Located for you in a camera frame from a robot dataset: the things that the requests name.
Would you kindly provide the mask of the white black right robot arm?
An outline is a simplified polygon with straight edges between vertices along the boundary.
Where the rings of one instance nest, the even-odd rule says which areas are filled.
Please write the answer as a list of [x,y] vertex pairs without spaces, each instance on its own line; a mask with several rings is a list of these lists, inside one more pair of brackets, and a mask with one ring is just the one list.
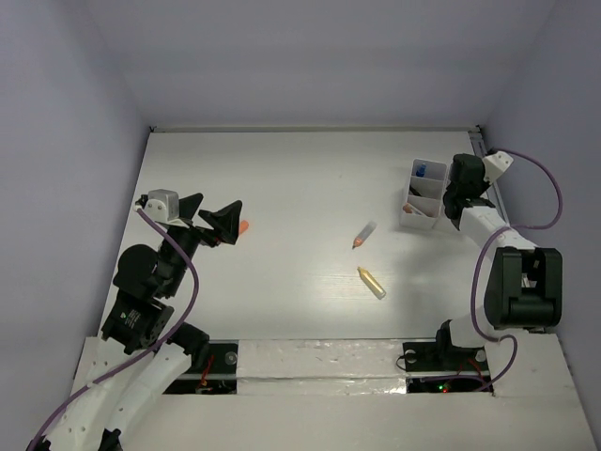
[[557,326],[562,317],[562,255],[523,236],[525,226],[501,218],[485,192],[511,166],[516,153],[497,150],[480,158],[453,157],[442,201],[445,216],[480,249],[472,281],[490,263],[484,298],[470,289],[470,310],[441,324],[432,346],[434,361],[453,368],[485,343],[515,341],[515,330]]

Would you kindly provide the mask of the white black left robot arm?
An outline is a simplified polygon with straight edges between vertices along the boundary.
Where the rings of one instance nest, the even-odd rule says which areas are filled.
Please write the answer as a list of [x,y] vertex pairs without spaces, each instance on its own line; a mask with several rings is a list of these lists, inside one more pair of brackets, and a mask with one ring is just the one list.
[[127,248],[116,265],[114,304],[83,384],[40,427],[30,450],[120,450],[163,392],[186,371],[210,365],[208,335],[187,322],[199,294],[193,256],[233,245],[242,203],[201,209],[203,195],[158,189],[134,212],[162,236],[157,249]]

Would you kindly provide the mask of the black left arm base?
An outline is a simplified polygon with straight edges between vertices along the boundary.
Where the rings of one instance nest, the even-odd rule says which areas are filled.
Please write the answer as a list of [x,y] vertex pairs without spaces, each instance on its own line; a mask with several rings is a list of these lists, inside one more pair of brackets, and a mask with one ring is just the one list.
[[211,341],[201,366],[193,366],[173,381],[166,395],[235,395],[238,391],[238,341]]

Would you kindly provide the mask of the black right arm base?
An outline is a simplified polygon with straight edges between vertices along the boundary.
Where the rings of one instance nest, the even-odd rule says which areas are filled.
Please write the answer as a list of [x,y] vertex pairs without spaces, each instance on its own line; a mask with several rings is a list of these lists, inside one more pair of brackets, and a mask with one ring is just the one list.
[[408,341],[395,360],[409,394],[493,393],[485,350],[440,350],[434,341]]

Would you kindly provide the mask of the fat orange-tipped crayon pencil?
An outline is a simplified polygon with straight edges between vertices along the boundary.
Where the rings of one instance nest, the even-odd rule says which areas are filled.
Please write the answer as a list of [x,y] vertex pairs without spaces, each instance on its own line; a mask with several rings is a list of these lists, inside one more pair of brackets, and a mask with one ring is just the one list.
[[370,235],[377,228],[377,224],[374,221],[370,221],[367,223],[362,230],[357,234],[352,242],[352,248],[356,249],[364,245],[365,241],[370,237]]

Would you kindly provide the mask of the clear spray bottle blue cap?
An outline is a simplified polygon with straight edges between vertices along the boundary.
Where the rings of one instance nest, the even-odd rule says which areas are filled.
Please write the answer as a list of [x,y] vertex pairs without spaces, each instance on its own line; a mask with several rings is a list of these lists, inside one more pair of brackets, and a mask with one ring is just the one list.
[[426,169],[427,169],[427,164],[421,163],[416,169],[415,176],[418,178],[423,178],[425,176]]

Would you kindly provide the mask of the pink-capped white marker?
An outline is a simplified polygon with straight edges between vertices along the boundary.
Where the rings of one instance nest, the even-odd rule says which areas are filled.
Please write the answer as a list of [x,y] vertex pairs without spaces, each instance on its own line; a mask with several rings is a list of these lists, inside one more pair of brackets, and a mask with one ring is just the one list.
[[406,214],[414,214],[414,215],[418,215],[418,216],[423,216],[423,217],[428,217],[428,214],[419,210],[417,207],[406,203],[402,210],[406,213]]

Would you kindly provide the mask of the yellow highlighter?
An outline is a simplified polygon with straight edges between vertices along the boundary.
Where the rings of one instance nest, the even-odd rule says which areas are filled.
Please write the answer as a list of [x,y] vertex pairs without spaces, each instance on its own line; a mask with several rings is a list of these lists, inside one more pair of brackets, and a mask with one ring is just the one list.
[[367,288],[372,292],[372,294],[377,299],[382,300],[386,296],[386,290],[376,280],[376,278],[365,268],[358,267],[357,271],[358,271],[358,275],[359,275],[360,279],[367,286]]

